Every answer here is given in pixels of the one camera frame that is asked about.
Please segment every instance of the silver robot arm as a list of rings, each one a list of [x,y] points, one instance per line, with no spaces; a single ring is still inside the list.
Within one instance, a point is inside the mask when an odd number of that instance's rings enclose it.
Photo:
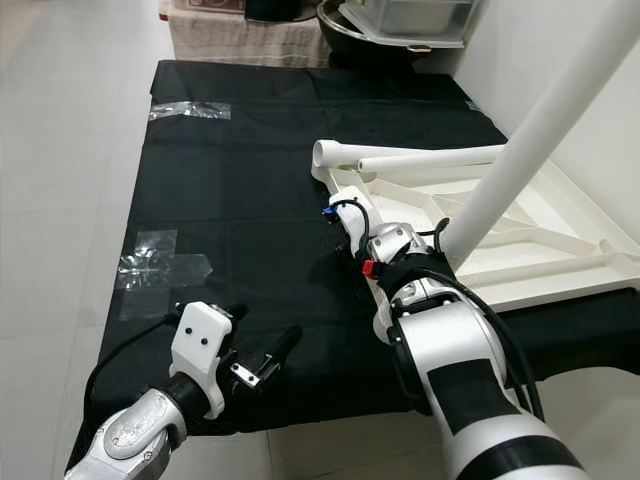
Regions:
[[[236,361],[229,348],[243,310],[231,315],[202,302],[186,305],[171,345],[167,387],[149,390],[104,422],[65,480],[157,480],[187,438],[187,418],[215,420],[225,408],[225,396],[259,395],[282,370],[302,331],[287,330],[254,368]]]
[[[500,337],[456,282],[434,273],[431,267],[446,258],[426,244],[424,233],[407,223],[369,231],[367,214],[374,212],[360,192],[340,192],[332,201],[323,213],[340,220],[350,236],[351,253],[378,303],[374,330],[380,337],[381,326],[386,329],[405,394],[435,416],[449,478],[588,480],[553,431],[507,395]]]

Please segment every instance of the white wall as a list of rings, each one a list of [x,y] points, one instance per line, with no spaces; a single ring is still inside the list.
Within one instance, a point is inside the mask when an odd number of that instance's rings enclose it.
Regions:
[[[611,1],[485,0],[456,81],[509,136]],[[551,159],[640,243],[640,44]]]
[[[485,0],[455,79],[509,136],[610,3]],[[551,159],[640,243],[640,45]],[[594,479],[638,478],[640,380],[590,369],[541,388],[549,424]]]

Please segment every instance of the white pole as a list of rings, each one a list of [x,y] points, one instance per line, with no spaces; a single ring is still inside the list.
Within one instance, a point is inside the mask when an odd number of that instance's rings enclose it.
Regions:
[[[640,0],[616,0],[442,233],[454,270],[467,259],[580,119],[640,37]]]
[[[451,150],[427,150],[417,155],[363,158],[358,162],[362,173],[388,172],[406,168],[459,167],[493,163],[503,145],[457,148]]]

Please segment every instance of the plastic storage container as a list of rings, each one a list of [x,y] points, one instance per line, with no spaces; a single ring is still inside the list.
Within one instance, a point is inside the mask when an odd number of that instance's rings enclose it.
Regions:
[[[386,35],[457,40],[477,0],[347,0],[350,13]]]

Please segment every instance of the black tablecloth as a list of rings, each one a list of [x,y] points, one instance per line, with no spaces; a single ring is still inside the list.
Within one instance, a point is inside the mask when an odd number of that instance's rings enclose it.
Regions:
[[[446,76],[387,78],[329,70],[285,70],[164,61],[154,104],[225,102],[229,120],[171,116],[147,128],[123,255],[138,232],[177,230],[176,254],[205,254],[199,287],[174,302],[244,302],[235,346],[266,346],[290,325],[304,337],[281,381],[250,408],[229,408],[190,433],[224,434],[410,408],[362,276],[333,254],[344,239],[320,215],[324,185],[310,176],[319,138],[414,148],[473,147],[505,138]],[[115,290],[101,357],[150,321],[121,321]],[[640,371],[640,304],[622,290],[504,314],[538,379],[586,366]],[[95,390],[98,418],[128,406],[167,376],[174,331],[162,329],[118,357]]]

